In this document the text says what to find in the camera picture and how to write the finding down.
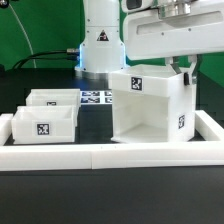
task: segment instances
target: green wall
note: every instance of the green wall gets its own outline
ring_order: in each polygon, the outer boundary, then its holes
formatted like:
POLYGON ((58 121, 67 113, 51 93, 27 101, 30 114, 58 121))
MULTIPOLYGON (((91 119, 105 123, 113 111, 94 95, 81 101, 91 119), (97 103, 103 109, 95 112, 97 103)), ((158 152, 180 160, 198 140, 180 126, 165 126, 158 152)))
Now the green wall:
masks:
MULTIPOLYGON (((84 39, 82 0, 20 0, 11 4, 28 33, 35 53, 77 48, 84 39)), ((121 24, 124 17, 121 13, 121 24)), ((0 64, 6 69, 30 55, 24 35, 10 9, 0 10, 0 49, 0 64)), ((163 64, 164 60, 128 60, 128 63, 163 64)), ((187 59, 181 58, 180 65, 187 64, 187 59)), ((65 60, 37 61, 38 68, 70 68, 74 65, 74 62, 65 60)), ((32 62, 25 67, 33 67, 32 62)), ((224 53, 204 55, 201 71, 224 86, 224 53)))

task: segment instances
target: white frame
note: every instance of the white frame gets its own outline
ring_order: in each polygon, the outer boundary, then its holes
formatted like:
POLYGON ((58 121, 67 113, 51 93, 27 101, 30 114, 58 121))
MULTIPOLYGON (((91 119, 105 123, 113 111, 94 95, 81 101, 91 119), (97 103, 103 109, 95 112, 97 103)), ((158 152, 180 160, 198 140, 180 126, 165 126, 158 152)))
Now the white frame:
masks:
POLYGON ((224 165, 224 129, 196 111, 203 142, 0 147, 0 171, 224 165))

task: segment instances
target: white container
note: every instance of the white container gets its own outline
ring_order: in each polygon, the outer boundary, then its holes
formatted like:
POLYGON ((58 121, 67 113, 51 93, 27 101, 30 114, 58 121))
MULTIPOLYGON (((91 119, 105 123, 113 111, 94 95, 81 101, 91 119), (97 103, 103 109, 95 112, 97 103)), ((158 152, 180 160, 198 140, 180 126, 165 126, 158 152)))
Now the white container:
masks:
POLYGON ((74 106, 18 107, 12 119, 14 144, 74 142, 74 106))
POLYGON ((80 89, 32 89, 26 99, 27 106, 80 107, 80 89))
POLYGON ((138 65, 109 77, 113 91, 113 141, 188 141, 194 136, 196 85, 170 67, 138 65))
POLYGON ((13 114, 2 114, 0 116, 0 146, 4 145, 12 133, 11 120, 13 114))

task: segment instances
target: white bin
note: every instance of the white bin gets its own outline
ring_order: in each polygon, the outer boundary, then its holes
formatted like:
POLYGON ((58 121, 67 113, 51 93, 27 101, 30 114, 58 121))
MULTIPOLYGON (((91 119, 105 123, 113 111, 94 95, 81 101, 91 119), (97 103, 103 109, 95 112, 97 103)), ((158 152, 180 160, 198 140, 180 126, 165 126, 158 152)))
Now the white bin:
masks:
POLYGON ((74 106, 18 107, 12 119, 14 144, 74 142, 74 106))
POLYGON ((80 107, 80 89, 32 89, 26 99, 27 106, 80 107))
POLYGON ((12 133, 12 118, 13 114, 2 114, 0 116, 0 146, 5 144, 12 133))
POLYGON ((188 141, 194 136, 196 85, 165 66, 138 65, 112 72, 113 141, 188 141))

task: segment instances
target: black surface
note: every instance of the black surface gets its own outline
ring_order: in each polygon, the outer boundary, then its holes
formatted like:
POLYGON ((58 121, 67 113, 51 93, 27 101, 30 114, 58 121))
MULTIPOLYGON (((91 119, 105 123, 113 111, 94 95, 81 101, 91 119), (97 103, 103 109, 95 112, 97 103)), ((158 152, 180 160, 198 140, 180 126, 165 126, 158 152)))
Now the black surface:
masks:
POLYGON ((224 167, 0 173, 1 224, 222 224, 224 167))
MULTIPOLYGON (((107 88, 104 82, 75 80, 70 70, 9 71, 0 82, 1 111, 14 112, 16 104, 24 105, 31 88, 72 87, 107 88)), ((200 75, 197 108, 220 124, 222 98, 223 88, 200 75)), ((85 106, 79 116, 79 143, 108 143, 111 106, 85 106)), ((0 172, 0 224, 222 224, 223 220, 223 166, 0 172)))

